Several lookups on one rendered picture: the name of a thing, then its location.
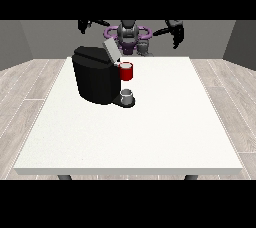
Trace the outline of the pale grey machine lid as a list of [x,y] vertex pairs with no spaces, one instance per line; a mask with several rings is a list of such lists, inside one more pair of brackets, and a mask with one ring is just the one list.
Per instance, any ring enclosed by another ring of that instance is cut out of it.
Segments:
[[116,63],[120,59],[121,52],[119,51],[113,38],[105,40],[103,42],[103,47],[107,51],[107,54],[113,63]]

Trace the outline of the small grey cup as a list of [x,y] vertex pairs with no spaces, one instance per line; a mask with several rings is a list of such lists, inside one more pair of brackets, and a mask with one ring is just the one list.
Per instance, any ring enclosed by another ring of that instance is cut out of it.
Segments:
[[121,103],[124,105],[129,105],[133,101],[133,93],[130,89],[123,89],[120,92]]

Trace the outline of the black coffee machine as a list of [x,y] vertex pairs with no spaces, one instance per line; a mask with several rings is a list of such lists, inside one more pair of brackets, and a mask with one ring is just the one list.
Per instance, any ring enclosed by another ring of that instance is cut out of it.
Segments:
[[113,63],[104,48],[80,46],[75,49],[72,64],[80,96],[95,104],[133,107],[134,96],[131,104],[121,103],[120,63],[120,60]]

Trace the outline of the red pod holder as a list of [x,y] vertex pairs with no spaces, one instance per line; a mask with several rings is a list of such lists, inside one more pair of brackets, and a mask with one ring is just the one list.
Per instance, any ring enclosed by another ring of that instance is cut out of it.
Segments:
[[130,62],[122,62],[119,64],[120,79],[129,81],[133,78],[133,64]]

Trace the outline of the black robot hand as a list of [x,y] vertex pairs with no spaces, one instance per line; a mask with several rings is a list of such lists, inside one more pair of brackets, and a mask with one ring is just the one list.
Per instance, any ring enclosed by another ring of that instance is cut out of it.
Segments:
[[170,20],[171,34],[173,35],[173,48],[176,49],[184,40],[184,27],[181,20]]
[[92,22],[90,20],[79,20],[78,21],[78,30],[84,34],[87,28],[91,27]]

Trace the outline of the small grey coffee pod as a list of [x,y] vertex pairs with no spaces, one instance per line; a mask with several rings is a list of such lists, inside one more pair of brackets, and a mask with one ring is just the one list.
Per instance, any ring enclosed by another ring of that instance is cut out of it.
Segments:
[[137,44],[137,53],[141,56],[146,56],[148,54],[149,43],[147,41],[140,41]]

